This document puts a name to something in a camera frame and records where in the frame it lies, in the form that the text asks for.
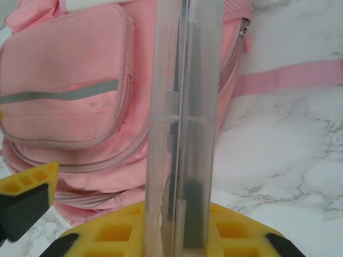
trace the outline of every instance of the backpack strap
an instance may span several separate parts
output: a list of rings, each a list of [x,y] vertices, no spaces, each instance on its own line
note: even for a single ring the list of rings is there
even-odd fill
[[[279,88],[343,85],[343,59],[314,61],[276,70],[239,76],[233,97],[270,92]]]

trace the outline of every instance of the transparent plastic container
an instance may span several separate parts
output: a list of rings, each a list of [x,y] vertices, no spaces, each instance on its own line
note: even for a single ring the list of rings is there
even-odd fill
[[[159,0],[145,256],[206,256],[224,0]]]

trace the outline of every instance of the reflective strip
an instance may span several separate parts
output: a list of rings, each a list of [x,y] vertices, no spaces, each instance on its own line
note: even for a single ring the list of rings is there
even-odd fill
[[[0,97],[0,104],[16,103],[36,99],[54,99],[61,101],[72,101],[87,98],[94,95],[100,95],[109,91],[118,89],[118,80],[107,81],[90,87],[84,87],[68,92],[50,93],[50,92],[26,92]]]

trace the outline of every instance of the white marble countertop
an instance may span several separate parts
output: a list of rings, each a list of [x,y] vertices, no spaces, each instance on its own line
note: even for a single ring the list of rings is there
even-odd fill
[[[242,72],[342,58],[342,0],[255,5]],[[234,99],[215,150],[212,201],[279,230],[306,257],[343,256],[342,99],[343,88],[325,85]],[[2,161],[0,174],[9,175]],[[51,209],[0,256],[38,257],[68,228]]]

